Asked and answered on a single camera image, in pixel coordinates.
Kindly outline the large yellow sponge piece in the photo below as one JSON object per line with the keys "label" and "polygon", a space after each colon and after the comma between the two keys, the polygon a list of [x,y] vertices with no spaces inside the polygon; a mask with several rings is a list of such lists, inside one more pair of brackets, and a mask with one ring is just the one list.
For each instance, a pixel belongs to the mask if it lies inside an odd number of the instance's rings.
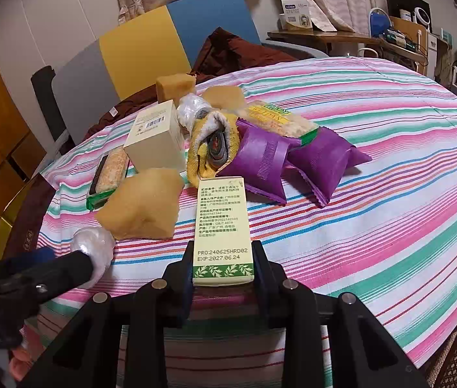
{"label": "large yellow sponge piece", "polygon": [[170,239],[184,181],[175,169],[151,168],[125,179],[95,214],[115,239]]}

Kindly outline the cream box with green leaves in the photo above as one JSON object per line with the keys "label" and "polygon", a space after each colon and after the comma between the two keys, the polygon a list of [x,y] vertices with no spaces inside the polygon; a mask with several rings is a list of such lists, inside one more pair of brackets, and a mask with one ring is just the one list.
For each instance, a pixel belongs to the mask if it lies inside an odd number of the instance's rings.
{"label": "cream box with green leaves", "polygon": [[198,187],[193,284],[239,286],[254,280],[244,179],[203,179]]}

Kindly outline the purple snack packet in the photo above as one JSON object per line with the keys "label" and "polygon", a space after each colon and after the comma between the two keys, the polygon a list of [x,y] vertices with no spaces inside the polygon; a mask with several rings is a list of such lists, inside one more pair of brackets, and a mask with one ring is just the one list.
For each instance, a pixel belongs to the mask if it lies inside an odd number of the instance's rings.
{"label": "purple snack packet", "polygon": [[301,146],[300,139],[266,131],[242,119],[236,121],[236,126],[240,135],[238,152],[217,175],[240,176],[248,191],[285,205],[281,174],[288,152]]}
{"label": "purple snack packet", "polygon": [[298,170],[318,204],[324,207],[346,170],[370,162],[372,158],[331,129],[321,126],[311,142],[290,149],[286,161]]}

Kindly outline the yellow sponge cube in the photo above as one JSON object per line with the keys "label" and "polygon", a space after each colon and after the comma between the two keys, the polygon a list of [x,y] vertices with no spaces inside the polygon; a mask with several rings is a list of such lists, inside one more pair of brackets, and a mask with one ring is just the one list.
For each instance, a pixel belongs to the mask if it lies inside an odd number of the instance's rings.
{"label": "yellow sponge cube", "polygon": [[172,100],[178,107],[179,100],[188,94],[195,93],[196,77],[190,74],[172,74],[160,76],[156,80],[157,101]]}

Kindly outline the white plastic ball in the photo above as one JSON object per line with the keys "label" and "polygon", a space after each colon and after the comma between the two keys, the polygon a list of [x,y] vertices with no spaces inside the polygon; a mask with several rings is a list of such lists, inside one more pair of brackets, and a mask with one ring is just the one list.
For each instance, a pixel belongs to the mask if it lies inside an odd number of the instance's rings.
{"label": "white plastic ball", "polygon": [[102,227],[84,227],[74,233],[71,251],[82,251],[87,254],[93,265],[91,278],[80,288],[90,289],[102,278],[113,261],[114,246],[114,237]]}

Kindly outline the dark brown tin lid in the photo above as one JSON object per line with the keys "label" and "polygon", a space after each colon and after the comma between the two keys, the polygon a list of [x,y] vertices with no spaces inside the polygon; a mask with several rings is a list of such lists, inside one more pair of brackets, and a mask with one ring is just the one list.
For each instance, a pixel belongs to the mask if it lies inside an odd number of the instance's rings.
{"label": "dark brown tin lid", "polygon": [[37,249],[37,240],[45,213],[56,190],[41,173],[37,173],[29,183],[27,195],[9,233],[3,259],[18,257]]}

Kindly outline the gold tin box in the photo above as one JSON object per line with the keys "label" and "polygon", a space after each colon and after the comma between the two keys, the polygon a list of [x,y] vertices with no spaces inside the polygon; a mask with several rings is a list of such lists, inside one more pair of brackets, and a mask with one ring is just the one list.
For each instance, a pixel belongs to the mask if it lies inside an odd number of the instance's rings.
{"label": "gold tin box", "polygon": [[23,202],[33,183],[34,179],[29,180],[2,212],[0,217],[0,259],[2,259],[5,252],[8,237],[11,233],[13,225],[15,224],[20,208],[23,205]]}

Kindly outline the striped pink green bedsheet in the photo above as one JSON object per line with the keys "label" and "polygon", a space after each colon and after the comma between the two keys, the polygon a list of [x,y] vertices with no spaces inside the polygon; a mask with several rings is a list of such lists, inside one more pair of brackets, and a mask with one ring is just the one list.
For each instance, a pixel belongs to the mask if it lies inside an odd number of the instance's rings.
{"label": "striped pink green bedsheet", "polygon": [[[372,161],[347,172],[319,209],[296,171],[287,204],[248,195],[252,239],[315,293],[352,292],[420,367],[457,326],[457,97],[434,81],[382,59],[327,58],[279,63],[200,84],[236,85],[330,128]],[[136,113],[56,160],[43,177],[56,189],[37,246],[66,254],[73,234],[97,226],[86,208],[104,153],[125,142]],[[27,321],[32,357],[88,298],[136,291],[181,259],[194,236],[196,190],[187,184],[174,237],[118,242],[112,266],[90,291],[49,301]],[[285,332],[267,330],[251,291],[196,294],[190,320],[165,333],[170,387],[280,387]]]}

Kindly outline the green cracker pack left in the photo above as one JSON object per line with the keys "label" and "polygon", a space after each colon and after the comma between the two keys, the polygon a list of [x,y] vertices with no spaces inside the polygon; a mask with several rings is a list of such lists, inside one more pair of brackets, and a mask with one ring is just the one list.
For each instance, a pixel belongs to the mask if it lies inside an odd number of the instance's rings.
{"label": "green cracker pack left", "polygon": [[87,209],[104,206],[127,175],[130,159],[122,146],[115,147],[101,158],[87,195]]}

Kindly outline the cream square box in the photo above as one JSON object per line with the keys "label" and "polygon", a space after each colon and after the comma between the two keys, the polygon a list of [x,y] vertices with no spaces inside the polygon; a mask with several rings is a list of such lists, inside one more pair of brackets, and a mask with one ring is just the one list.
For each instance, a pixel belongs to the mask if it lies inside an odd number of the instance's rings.
{"label": "cream square box", "polygon": [[140,110],[123,146],[138,173],[150,168],[186,169],[184,137],[172,100]]}

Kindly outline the grey yellow blue chair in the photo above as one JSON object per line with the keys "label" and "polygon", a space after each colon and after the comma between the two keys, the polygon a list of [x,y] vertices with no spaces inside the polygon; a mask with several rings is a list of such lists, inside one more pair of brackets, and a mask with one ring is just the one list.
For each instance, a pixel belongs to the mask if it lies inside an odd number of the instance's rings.
{"label": "grey yellow blue chair", "polygon": [[38,104],[65,154],[101,115],[158,77],[190,72],[211,34],[222,29],[252,51],[275,50],[296,59],[321,58],[308,47],[261,41],[244,0],[178,0],[107,32],[59,69],[45,66],[31,78]]}

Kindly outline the round yellow sponge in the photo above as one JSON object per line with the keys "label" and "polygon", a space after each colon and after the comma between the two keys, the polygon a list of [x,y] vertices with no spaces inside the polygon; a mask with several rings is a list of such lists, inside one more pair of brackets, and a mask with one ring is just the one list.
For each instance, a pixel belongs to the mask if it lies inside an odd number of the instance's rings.
{"label": "round yellow sponge", "polygon": [[213,108],[220,110],[238,110],[246,106],[242,89],[237,86],[212,86],[201,97]]}

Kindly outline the cluttered wooden shelf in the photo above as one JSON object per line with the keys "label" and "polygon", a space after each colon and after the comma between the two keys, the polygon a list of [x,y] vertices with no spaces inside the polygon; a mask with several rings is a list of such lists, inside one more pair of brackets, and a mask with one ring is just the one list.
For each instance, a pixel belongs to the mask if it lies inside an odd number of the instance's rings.
{"label": "cluttered wooden shelf", "polygon": [[386,2],[394,28],[424,57],[420,67],[426,76],[457,95],[457,36],[435,25],[425,0]]}

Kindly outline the wooden side table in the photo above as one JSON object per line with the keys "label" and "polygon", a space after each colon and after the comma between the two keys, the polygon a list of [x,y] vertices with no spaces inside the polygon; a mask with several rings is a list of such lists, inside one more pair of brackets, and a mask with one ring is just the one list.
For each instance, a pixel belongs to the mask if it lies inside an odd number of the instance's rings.
{"label": "wooden side table", "polygon": [[272,31],[268,38],[304,47],[312,47],[329,56],[354,55],[390,59],[422,75],[427,73],[428,58],[423,53],[408,50],[355,32]]}

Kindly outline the white blue mask box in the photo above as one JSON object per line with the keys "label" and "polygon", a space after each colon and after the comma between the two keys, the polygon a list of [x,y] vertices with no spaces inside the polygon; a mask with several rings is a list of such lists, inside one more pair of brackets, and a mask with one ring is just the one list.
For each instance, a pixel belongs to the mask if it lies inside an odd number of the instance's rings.
{"label": "white blue mask box", "polygon": [[281,0],[284,26],[289,31],[308,31],[313,29],[307,0]]}

